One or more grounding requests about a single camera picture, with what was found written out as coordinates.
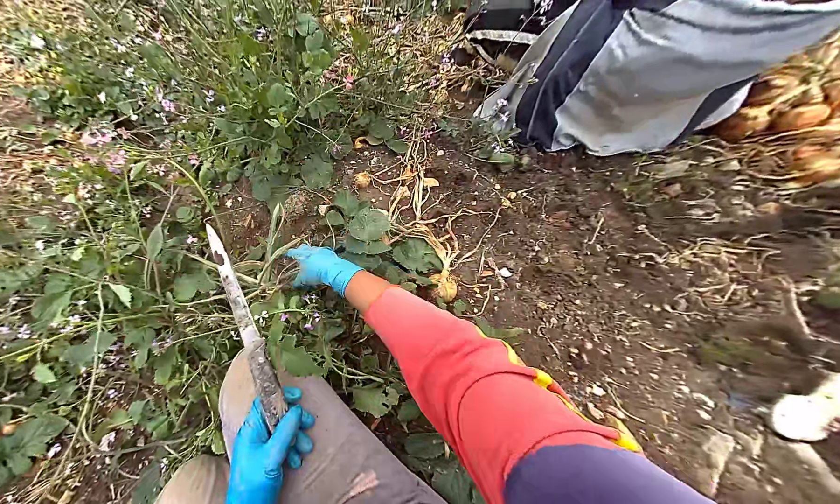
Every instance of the dirt path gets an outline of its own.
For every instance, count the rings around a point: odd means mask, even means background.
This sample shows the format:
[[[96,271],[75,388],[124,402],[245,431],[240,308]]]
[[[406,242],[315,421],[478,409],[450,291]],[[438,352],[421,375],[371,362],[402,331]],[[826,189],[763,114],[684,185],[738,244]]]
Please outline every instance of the dirt path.
[[[626,416],[651,460],[719,502],[840,502],[840,433],[794,445],[764,426],[779,395],[840,371],[840,345],[806,339],[791,312],[796,300],[813,331],[840,341],[840,313],[805,301],[840,221],[766,205],[770,191],[705,149],[665,159],[531,154],[502,173],[437,147],[425,175],[440,187],[423,217],[475,212],[453,222],[462,253],[479,246],[455,269],[465,315],[523,328],[515,345],[528,364],[592,416]],[[393,162],[353,154],[344,180]],[[387,207],[394,189],[361,196]],[[318,203],[290,200],[293,233],[324,237]],[[253,212],[249,204],[237,206]],[[260,236],[262,217],[249,219],[258,225],[243,238]],[[827,466],[807,462],[812,447]]]

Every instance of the dirty knife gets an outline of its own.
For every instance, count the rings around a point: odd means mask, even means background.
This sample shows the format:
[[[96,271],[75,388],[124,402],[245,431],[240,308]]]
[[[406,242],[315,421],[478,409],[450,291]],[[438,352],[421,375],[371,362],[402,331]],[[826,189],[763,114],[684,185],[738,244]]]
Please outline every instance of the dirty knife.
[[[264,420],[268,424],[268,430],[274,431],[277,422],[286,413],[286,401],[283,397],[283,389],[277,379],[277,373],[268,358],[264,338],[257,332],[255,321],[252,320],[249,305],[243,295],[243,289],[236,280],[236,273],[233,265],[230,264],[230,257],[224,250],[224,242],[217,235],[211,224],[206,224],[205,231],[208,234],[208,245],[211,246],[211,256],[217,265],[217,272],[221,275],[221,283],[224,285],[224,292],[227,294],[227,302],[234,312],[236,327],[240,330],[240,337],[243,338],[243,351],[249,361],[249,371],[252,381],[255,382],[255,392],[261,402],[261,410],[264,413]]]

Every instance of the gloved hand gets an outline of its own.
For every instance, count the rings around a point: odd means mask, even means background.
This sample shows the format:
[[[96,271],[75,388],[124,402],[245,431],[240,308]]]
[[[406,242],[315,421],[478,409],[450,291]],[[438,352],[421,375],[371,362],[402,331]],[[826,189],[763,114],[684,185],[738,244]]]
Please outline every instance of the gloved hand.
[[[302,390],[286,386],[283,395],[293,405],[302,398]],[[291,406],[280,418],[274,435],[269,436],[256,397],[236,434],[227,504],[275,504],[283,487],[284,460],[292,469],[298,469],[302,466],[302,455],[314,449],[311,438],[302,432],[313,425],[313,415],[301,406]]]
[[[299,274],[292,285],[313,287],[329,285],[340,296],[346,295],[346,286],[355,273],[363,268],[336,256],[332,248],[326,246],[302,245],[286,252],[288,258],[299,262]]]

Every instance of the hand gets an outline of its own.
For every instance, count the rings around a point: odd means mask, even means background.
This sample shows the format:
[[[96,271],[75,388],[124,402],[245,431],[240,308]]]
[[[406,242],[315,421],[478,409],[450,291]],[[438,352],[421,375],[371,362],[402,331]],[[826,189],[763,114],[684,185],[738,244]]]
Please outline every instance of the hand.
[[[286,252],[286,256],[299,262],[299,274],[292,285],[329,285],[340,296],[346,295],[346,286],[354,274],[363,270],[360,266],[339,258],[332,248],[326,246],[302,245]]]
[[[292,405],[302,398],[302,390],[287,386],[283,395]],[[284,460],[292,469],[298,469],[302,466],[302,455],[314,449],[311,438],[302,432],[313,425],[313,415],[301,406],[292,406],[269,436],[256,397],[236,434],[227,504],[275,504],[283,487]]]

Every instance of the leg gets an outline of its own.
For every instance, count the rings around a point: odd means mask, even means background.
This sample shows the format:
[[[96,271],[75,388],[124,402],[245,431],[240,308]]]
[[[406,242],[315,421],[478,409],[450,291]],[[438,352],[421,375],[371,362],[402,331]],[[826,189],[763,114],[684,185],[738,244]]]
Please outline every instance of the leg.
[[[354,416],[323,378],[280,373],[283,385],[302,389],[302,405],[317,417],[309,431],[314,452],[302,468],[286,471],[281,504],[445,504]],[[240,352],[219,398],[227,456],[255,398],[249,364]]]
[[[223,456],[199,455],[171,476],[156,504],[224,504],[229,480],[230,464]]]

